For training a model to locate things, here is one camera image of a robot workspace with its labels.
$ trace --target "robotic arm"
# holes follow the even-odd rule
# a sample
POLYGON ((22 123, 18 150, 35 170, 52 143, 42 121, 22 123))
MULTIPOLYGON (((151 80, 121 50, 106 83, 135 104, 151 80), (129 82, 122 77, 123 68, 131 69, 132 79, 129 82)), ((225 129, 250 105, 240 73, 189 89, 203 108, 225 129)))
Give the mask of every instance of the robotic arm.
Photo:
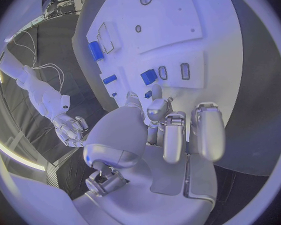
POLYGON ((33 106, 42 116, 50 119, 57 136, 66 146, 83 147, 83 132, 88 125, 82 117, 73 119, 66 114, 70 108, 68 95, 61 95, 48 83, 39 80, 31 67, 23 66, 7 49, 0 62, 0 70, 28 91, 33 106))

